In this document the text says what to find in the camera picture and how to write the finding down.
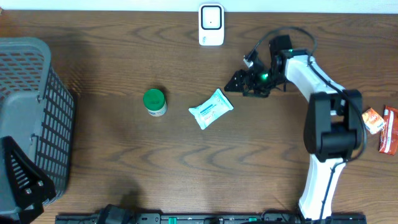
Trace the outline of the green lid jar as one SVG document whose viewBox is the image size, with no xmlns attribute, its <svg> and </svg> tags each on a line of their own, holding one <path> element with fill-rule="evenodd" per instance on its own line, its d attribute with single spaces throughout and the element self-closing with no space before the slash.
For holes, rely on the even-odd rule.
<svg viewBox="0 0 398 224">
<path fill-rule="evenodd" d="M 143 103 L 151 116 L 163 116 L 167 111 L 165 95 L 159 89 L 150 89 L 144 93 Z"/>
</svg>

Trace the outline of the teal snack packet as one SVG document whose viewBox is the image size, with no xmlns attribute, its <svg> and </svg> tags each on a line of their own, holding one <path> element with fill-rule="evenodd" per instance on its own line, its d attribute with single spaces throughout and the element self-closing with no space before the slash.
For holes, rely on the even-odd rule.
<svg viewBox="0 0 398 224">
<path fill-rule="evenodd" d="M 188 111 L 194 116 L 201 130 L 204 130 L 220 116 L 233 109 L 233 105 L 218 88 L 208 100 L 197 107 L 189 108 Z"/>
</svg>

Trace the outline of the orange small packet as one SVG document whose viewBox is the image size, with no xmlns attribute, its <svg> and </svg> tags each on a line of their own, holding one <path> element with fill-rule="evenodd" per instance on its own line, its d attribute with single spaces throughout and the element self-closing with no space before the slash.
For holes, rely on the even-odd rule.
<svg viewBox="0 0 398 224">
<path fill-rule="evenodd" d="M 366 129 L 371 134 L 376 134 L 384 128 L 386 122 L 384 119 L 372 108 L 369 108 L 362 114 Z"/>
</svg>

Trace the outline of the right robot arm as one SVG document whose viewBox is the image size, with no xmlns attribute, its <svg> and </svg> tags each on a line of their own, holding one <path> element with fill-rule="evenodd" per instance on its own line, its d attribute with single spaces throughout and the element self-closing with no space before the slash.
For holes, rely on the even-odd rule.
<svg viewBox="0 0 398 224">
<path fill-rule="evenodd" d="M 364 144 L 366 131 L 358 90 L 337 85 L 306 49 L 295 49 L 288 35 L 269 41 L 271 66 L 253 49 L 244 56 L 247 70 L 238 70 L 224 87 L 243 96 L 266 98 L 279 85 L 293 83 L 308 102 L 303 141 L 310 155 L 307 179 L 295 216 L 281 212 L 263 223 L 366 223 L 362 214 L 334 215 L 331 204 L 338 179 L 353 151 Z"/>
</svg>

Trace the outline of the red snack bar wrapper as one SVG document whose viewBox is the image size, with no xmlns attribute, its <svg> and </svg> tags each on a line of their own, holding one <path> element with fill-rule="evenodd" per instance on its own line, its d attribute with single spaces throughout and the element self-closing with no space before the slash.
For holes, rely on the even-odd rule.
<svg viewBox="0 0 398 224">
<path fill-rule="evenodd" d="M 397 109 L 385 106 L 383 119 L 386 124 L 381 130 L 379 152 L 394 156 L 397 152 Z"/>
</svg>

